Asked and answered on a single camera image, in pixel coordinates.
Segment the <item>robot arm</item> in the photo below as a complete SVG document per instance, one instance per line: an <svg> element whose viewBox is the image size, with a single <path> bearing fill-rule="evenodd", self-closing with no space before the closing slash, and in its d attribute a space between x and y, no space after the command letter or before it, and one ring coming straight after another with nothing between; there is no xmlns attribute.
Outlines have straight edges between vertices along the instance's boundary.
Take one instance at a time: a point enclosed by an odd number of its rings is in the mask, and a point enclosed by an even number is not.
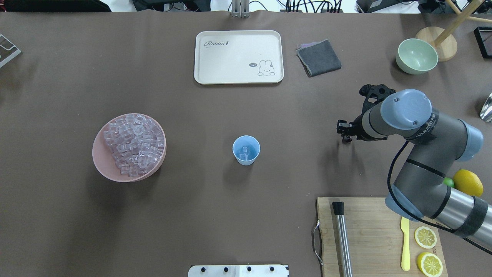
<svg viewBox="0 0 492 277"><path fill-rule="evenodd" d="M359 91L365 98L361 114L351 122L337 121L337 133L350 142L386 140L400 135L413 144L396 179L391 181L401 147L387 177L387 207L415 222L454 234L491 254L491 205L444 183L455 161L471 160L484 143L477 128L433 107L416 89L395 91L367 84Z"/></svg>

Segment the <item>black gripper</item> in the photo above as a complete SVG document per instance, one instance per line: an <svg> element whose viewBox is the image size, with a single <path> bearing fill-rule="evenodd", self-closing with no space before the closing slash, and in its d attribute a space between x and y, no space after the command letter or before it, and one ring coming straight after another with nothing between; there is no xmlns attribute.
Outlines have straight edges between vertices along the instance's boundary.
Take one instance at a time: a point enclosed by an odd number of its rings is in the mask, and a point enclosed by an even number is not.
<svg viewBox="0 0 492 277"><path fill-rule="evenodd" d="M387 140L388 137L374 130L369 122L369 114L371 109L383 102L388 96L396 93L396 90L390 89L385 84L371 85L366 84L361 87L359 94L365 97L362 104L361 115L354 121L347 122L344 120L337 121L337 133L343 136L355 137L357 140L363 141L379 141Z"/></svg>

